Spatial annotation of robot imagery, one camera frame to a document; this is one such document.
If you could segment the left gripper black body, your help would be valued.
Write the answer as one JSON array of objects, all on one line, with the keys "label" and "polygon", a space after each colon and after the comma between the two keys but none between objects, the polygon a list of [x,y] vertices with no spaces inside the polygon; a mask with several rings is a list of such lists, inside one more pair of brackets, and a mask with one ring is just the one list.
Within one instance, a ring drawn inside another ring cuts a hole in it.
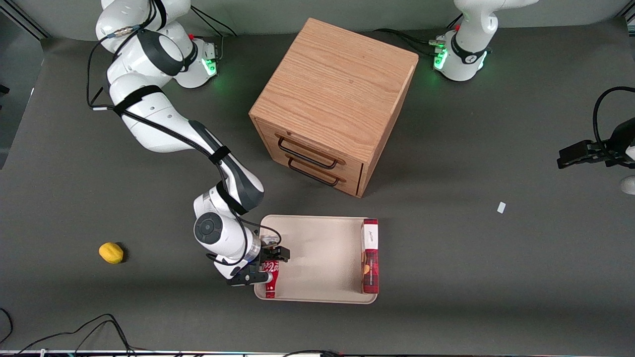
[{"label": "left gripper black body", "polygon": [[631,118],[618,125],[608,139],[608,151],[613,157],[613,163],[625,165],[628,169],[635,167],[634,159],[628,155],[629,147],[634,146],[635,119]]}]

